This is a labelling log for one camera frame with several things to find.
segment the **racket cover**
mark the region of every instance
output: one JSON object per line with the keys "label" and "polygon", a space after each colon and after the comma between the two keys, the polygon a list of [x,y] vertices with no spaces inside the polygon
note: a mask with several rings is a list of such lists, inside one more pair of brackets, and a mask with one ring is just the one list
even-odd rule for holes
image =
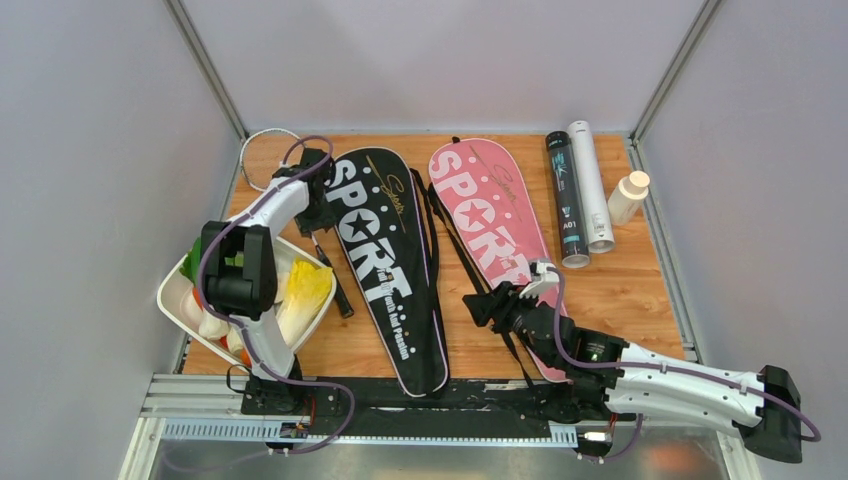
{"label": "racket cover", "polygon": [[450,374],[436,291],[438,243],[416,184],[423,188],[397,153],[360,148],[336,159],[326,197],[400,386],[423,397],[442,389]]}

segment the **tube cap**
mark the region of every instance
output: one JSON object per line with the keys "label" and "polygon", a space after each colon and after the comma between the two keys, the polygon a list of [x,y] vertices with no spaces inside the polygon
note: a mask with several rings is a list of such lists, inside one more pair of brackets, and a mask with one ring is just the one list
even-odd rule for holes
{"label": "tube cap", "polygon": [[545,137],[545,146],[548,148],[548,151],[564,147],[569,143],[571,143],[571,140],[568,138],[568,134],[562,130],[551,132],[547,137]]}
{"label": "tube cap", "polygon": [[627,190],[627,193],[635,196],[642,195],[651,184],[651,177],[647,173],[640,170],[631,172],[630,175],[624,177],[622,188]]}

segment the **small white bottle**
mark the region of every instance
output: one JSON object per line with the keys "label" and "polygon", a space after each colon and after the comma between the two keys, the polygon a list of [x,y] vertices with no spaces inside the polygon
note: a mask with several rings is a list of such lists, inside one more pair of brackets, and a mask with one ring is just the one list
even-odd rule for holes
{"label": "small white bottle", "polygon": [[642,201],[648,196],[650,183],[648,174],[638,170],[619,180],[607,201],[613,225],[626,225],[633,218]]}

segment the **wooden table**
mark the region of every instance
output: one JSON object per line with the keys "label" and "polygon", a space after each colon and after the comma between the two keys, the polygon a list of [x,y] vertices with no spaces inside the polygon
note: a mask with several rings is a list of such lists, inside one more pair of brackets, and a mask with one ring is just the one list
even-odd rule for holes
{"label": "wooden table", "polygon": [[[475,135],[494,140],[515,157],[527,182],[530,199],[547,240],[548,251],[557,263],[556,217],[551,184],[551,167],[541,135]],[[439,147],[450,141],[449,135],[334,135],[330,137],[335,155],[364,146],[383,146],[399,153],[407,164],[418,169],[428,181],[427,162]],[[266,135],[251,142],[247,162],[260,162],[271,172],[292,144],[286,136]],[[630,172],[622,138],[616,135],[595,137],[604,189],[607,195],[618,180]],[[295,151],[293,161],[299,161]],[[239,179],[230,214],[243,210],[259,193]],[[626,226],[614,230],[616,248],[612,252],[592,255],[592,263],[579,270],[564,270],[568,287],[566,308],[578,325],[600,330],[637,342],[664,355],[683,358],[680,335],[672,315],[651,243],[648,226],[641,212]],[[308,238],[300,237],[294,222],[282,233],[290,242],[306,251],[314,251]],[[388,355],[368,316],[365,301],[339,246],[335,232],[319,232],[316,238],[330,261],[336,266],[356,314],[342,319],[335,305],[298,352],[304,375],[393,377]],[[474,289],[450,240],[439,224],[441,271],[439,292],[444,313],[445,331],[454,378],[521,378],[515,360],[504,347],[500,336],[478,328],[462,303],[462,295]],[[524,365],[531,375],[541,378],[526,355]],[[184,373],[222,374],[229,364],[200,345],[190,346]]]}

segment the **shuttlecock tube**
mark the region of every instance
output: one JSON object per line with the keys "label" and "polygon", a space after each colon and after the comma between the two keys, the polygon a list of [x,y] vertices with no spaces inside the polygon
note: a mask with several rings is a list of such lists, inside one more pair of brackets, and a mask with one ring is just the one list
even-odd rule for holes
{"label": "shuttlecock tube", "polygon": [[601,182],[601,170],[595,153],[595,140],[589,123],[578,120],[565,129],[571,138],[574,167],[580,187],[583,222],[586,225],[586,243],[592,253],[604,253],[615,247],[607,197]]}

